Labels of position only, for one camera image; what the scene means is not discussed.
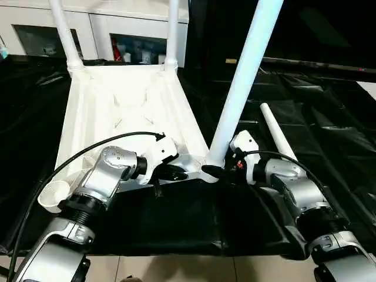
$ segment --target robotic arm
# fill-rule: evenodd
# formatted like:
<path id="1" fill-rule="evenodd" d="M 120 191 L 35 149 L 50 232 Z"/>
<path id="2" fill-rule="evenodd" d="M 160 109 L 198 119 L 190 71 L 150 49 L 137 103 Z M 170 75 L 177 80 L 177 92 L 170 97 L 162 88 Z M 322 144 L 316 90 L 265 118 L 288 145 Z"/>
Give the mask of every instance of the robotic arm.
<path id="1" fill-rule="evenodd" d="M 231 141 L 235 154 L 244 156 L 248 184 L 265 184 L 283 196 L 298 231 L 307 242 L 318 267 L 314 270 L 318 282 L 376 281 L 376 261 L 347 230 L 317 184 L 306 171 L 283 159 L 260 159 L 257 143 L 249 132 L 242 131 Z"/>
<path id="2" fill-rule="evenodd" d="M 157 141 L 143 156 L 122 148 L 104 148 L 70 198 L 19 267 L 14 282 L 82 282 L 90 261 L 85 253 L 95 239 L 95 223 L 111 205 L 120 181 L 149 182 L 154 169 L 177 150 L 171 138 Z"/>

